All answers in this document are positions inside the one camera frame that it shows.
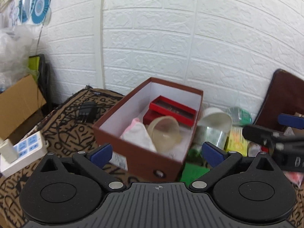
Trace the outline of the white pink glove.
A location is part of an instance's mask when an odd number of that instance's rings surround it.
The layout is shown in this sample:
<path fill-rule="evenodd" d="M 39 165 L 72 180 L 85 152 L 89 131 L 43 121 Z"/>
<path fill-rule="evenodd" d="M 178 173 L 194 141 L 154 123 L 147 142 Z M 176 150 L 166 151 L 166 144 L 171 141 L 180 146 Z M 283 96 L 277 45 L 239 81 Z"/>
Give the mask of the white pink glove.
<path fill-rule="evenodd" d="M 144 124 L 139 118 L 134 118 L 132 120 L 131 124 L 120 136 L 120 139 L 152 152 L 157 151 Z"/>

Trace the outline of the translucent beige cup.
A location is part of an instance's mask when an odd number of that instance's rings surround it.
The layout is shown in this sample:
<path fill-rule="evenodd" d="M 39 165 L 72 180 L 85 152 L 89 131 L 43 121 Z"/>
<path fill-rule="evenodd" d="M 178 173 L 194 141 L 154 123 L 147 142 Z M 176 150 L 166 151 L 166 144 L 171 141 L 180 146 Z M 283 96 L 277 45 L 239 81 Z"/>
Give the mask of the translucent beige cup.
<path fill-rule="evenodd" d="M 178 121 L 172 116 L 161 116 L 154 119 L 147 127 L 158 153 L 166 153 L 176 147 L 182 140 Z"/>

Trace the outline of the red shallow box lid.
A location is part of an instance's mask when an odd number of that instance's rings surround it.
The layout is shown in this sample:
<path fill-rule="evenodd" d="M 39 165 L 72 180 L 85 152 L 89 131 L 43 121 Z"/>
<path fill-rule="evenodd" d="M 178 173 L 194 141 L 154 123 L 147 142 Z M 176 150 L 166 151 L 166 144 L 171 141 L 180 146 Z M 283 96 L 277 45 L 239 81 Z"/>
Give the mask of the red shallow box lid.
<path fill-rule="evenodd" d="M 164 116 L 171 116 L 183 125 L 192 127 L 195 122 L 196 110 L 169 98 L 159 96 L 149 104 L 149 109 Z"/>

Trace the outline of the yellow packet box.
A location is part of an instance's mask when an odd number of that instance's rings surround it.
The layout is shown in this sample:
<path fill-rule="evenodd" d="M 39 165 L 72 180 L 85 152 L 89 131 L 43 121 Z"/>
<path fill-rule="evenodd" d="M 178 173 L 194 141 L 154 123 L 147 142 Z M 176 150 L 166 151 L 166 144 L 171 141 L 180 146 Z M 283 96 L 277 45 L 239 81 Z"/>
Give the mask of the yellow packet box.
<path fill-rule="evenodd" d="M 244 139 L 242 135 L 242 127 L 232 127 L 227 137 L 225 151 L 237 151 L 242 156 L 246 157 L 248 154 L 249 141 Z"/>

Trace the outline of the green small box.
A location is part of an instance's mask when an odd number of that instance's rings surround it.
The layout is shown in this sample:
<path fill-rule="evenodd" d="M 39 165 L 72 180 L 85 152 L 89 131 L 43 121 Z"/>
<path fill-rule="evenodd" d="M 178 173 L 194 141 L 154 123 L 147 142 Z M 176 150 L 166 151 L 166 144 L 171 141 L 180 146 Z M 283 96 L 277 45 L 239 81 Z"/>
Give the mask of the green small box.
<path fill-rule="evenodd" d="M 200 178 L 209 171 L 210 169 L 206 167 L 198 166 L 191 163 L 185 163 L 179 182 L 183 182 L 187 186 L 189 186 L 194 180 Z"/>

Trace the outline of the white paper bowl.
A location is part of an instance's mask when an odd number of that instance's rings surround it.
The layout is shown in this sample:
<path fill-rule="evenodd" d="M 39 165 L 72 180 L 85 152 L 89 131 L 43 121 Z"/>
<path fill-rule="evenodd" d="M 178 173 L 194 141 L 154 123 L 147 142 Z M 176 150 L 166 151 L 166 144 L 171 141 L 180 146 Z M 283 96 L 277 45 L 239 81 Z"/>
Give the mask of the white paper bowl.
<path fill-rule="evenodd" d="M 197 123 L 195 135 L 227 136 L 232 127 L 232 118 L 223 110 L 216 107 L 209 107 L 203 110 L 201 118 Z"/>

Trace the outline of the green label plastic bottle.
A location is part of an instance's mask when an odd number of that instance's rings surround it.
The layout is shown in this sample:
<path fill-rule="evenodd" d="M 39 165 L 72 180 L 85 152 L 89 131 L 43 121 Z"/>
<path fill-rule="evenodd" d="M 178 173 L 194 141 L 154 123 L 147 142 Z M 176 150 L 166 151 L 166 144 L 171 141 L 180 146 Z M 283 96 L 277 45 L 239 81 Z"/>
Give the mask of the green label plastic bottle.
<path fill-rule="evenodd" d="M 244 126 L 252 122 L 251 114 L 240 107 L 230 107 L 226 113 L 231 116 L 233 126 Z"/>

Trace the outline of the black power adapter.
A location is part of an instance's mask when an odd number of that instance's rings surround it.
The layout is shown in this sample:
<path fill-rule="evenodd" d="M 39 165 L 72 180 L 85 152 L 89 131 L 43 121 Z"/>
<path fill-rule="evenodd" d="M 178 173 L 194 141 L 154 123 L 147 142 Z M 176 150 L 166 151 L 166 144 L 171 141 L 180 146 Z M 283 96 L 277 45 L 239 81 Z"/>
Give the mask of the black power adapter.
<path fill-rule="evenodd" d="M 93 123 L 97 115 L 97 104 L 94 101 L 84 102 L 79 109 L 78 118 L 82 123 Z"/>

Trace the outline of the dark brown headboard panel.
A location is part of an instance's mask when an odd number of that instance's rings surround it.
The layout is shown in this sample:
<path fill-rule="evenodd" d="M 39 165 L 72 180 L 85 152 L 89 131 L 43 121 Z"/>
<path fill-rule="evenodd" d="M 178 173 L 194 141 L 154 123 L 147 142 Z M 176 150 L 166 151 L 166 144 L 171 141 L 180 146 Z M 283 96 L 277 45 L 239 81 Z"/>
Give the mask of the dark brown headboard panel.
<path fill-rule="evenodd" d="M 303 88 L 303 79 L 285 70 L 277 69 L 253 123 L 283 131 L 285 126 L 278 122 L 280 114 L 303 114 Z"/>

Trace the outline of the brown cardboard storage box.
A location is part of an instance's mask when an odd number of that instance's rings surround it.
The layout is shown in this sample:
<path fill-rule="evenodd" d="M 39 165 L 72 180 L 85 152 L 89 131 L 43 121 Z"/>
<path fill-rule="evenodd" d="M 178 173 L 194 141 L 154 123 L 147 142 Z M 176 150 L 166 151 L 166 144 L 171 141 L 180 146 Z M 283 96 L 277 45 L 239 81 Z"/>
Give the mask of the brown cardboard storage box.
<path fill-rule="evenodd" d="M 149 125 L 144 115 L 161 98 L 181 105 L 187 116 L 169 113 Z M 98 145 L 113 148 L 111 163 L 152 182 L 172 182 L 182 169 L 192 144 L 203 101 L 203 91 L 149 78 L 106 112 L 94 125 Z"/>

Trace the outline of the white power strip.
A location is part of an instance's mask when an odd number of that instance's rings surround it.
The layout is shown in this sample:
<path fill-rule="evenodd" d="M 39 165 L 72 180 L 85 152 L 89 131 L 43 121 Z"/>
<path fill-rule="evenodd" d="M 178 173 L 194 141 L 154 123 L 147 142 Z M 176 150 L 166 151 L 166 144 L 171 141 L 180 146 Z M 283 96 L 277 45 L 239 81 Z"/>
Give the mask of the white power strip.
<path fill-rule="evenodd" d="M 1 174 L 5 178 L 15 174 L 47 154 L 48 143 L 40 131 L 21 140 L 14 146 L 9 139 L 1 145 Z"/>

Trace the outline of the left tan cardboard box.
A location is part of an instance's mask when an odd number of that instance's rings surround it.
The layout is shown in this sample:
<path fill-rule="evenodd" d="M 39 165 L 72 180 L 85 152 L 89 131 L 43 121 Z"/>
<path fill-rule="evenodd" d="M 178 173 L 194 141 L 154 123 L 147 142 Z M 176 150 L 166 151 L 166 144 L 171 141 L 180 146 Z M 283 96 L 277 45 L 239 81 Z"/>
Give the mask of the left tan cardboard box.
<path fill-rule="evenodd" d="M 0 95 L 1 138 L 7 139 L 24 121 L 46 104 L 32 75 L 20 79 Z"/>

